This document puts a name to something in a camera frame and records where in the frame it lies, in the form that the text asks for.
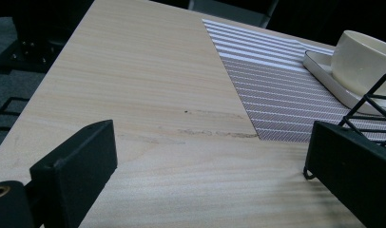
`wood grain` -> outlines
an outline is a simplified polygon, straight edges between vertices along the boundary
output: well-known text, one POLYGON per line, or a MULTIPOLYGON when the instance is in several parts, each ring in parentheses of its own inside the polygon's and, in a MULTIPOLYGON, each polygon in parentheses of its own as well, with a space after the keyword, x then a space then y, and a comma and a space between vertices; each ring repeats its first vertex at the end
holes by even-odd
POLYGON ((96 0, 1 145, 0 181, 112 119, 119 167, 82 227, 362 227, 303 178, 307 144, 259 140, 203 18, 286 36, 96 0))

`gray and white striped placemat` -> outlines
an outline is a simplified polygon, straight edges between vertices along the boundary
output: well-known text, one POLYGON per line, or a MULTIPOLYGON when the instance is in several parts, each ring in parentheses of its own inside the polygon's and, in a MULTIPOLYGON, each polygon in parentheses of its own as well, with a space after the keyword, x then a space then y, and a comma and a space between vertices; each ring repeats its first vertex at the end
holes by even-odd
MULTIPOLYGON (((348 113, 302 64, 305 50, 332 54, 331 49, 214 21, 203 23, 261 140, 307 143, 314 121, 338 124, 348 113)), ((358 127, 386 128, 386 123, 358 127)))

